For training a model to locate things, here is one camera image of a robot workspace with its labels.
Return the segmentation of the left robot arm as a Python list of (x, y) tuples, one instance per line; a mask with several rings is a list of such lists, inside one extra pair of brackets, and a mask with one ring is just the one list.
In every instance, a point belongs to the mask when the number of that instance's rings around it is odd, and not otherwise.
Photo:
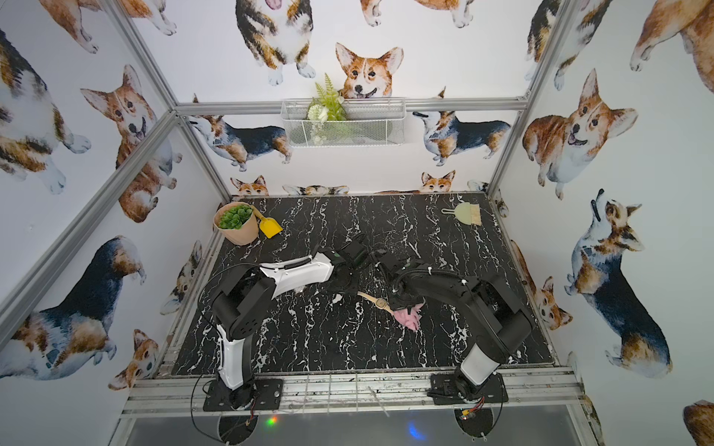
[(369, 260), (366, 235), (359, 233), (337, 250), (228, 269), (209, 298), (219, 333), (218, 375), (223, 385), (238, 390), (252, 381), (250, 338), (261, 327), (275, 297), (312, 284), (326, 284), (333, 293), (352, 294)]

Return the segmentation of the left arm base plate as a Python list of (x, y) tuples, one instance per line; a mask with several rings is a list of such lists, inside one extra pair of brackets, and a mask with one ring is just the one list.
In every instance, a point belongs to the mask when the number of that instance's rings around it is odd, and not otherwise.
[(209, 383), (204, 401), (205, 412), (274, 411), (282, 401), (284, 380), (255, 379), (237, 390), (230, 390), (220, 379)]

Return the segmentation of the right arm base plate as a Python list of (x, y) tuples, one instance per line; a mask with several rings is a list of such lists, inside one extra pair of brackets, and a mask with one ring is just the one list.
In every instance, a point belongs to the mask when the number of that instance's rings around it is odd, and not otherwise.
[(461, 374), (434, 374), (430, 376), (427, 395), (436, 405), (477, 403), (507, 403), (509, 395), (503, 376), (490, 375), (481, 385), (474, 385)]

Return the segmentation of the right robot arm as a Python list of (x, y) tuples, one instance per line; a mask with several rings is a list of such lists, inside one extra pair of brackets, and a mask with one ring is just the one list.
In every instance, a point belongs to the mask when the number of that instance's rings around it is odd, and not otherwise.
[(418, 259), (396, 258), (384, 250), (377, 251), (375, 260), (394, 312), (404, 310), (416, 317), (423, 304), (435, 300), (453, 307), (467, 322), (468, 349), (454, 378), (465, 400), (476, 397), (536, 328), (528, 306), (497, 274), (463, 276)]

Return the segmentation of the pink cloth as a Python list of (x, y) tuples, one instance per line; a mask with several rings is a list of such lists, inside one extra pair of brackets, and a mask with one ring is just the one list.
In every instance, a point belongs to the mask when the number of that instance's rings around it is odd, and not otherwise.
[(396, 319), (397, 323), (403, 325), (410, 331), (418, 332), (420, 328), (421, 314), (420, 310), (424, 306), (423, 303), (417, 304), (411, 308), (401, 308), (401, 310), (394, 310), (392, 316)]

